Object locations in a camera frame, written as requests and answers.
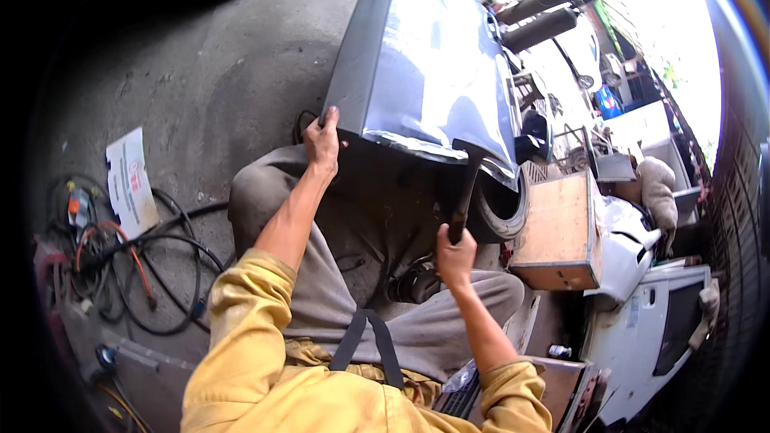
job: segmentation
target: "yellow shirt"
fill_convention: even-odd
[[[323,364],[286,364],[281,332],[291,320],[295,279],[290,267],[256,249],[217,279],[209,301],[210,349],[185,389],[182,431],[479,431],[350,372],[370,365],[329,371]],[[545,384],[531,363],[502,364],[480,380],[482,431],[551,430],[551,414],[540,402]]]

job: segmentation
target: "sleeve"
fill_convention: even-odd
[[[545,382],[529,361],[516,360],[485,371],[481,380],[484,433],[551,431],[551,413],[540,402]]]
[[[217,278],[209,353],[187,383],[182,429],[236,420],[267,395],[284,369],[281,332],[291,321],[295,279],[292,268],[257,249]]]

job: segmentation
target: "white car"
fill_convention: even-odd
[[[572,69],[575,81],[581,89],[593,93],[602,87],[600,72],[599,40],[588,18],[581,14],[574,29],[553,38],[564,59]]]

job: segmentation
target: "hammer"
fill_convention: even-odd
[[[456,245],[463,238],[463,229],[468,222],[468,208],[470,207],[470,196],[474,193],[474,184],[476,184],[476,176],[478,175],[479,168],[481,167],[481,161],[487,156],[496,157],[490,151],[471,144],[466,140],[454,139],[452,140],[452,149],[465,150],[468,153],[468,168],[465,172],[465,182],[463,183],[463,192],[460,195],[460,202],[457,204],[457,209],[452,214],[452,221],[449,223],[449,241]]]

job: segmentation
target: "mechanic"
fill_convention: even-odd
[[[454,246],[438,230],[443,291],[387,323],[357,310],[313,221],[337,172],[339,117],[331,107],[324,128],[316,119],[303,133],[304,151],[275,150],[233,179],[240,260],[212,287],[209,353],[187,384],[182,431],[478,431],[430,409],[471,355],[482,431],[550,431],[544,381],[501,329],[523,285],[472,271],[467,230]]]

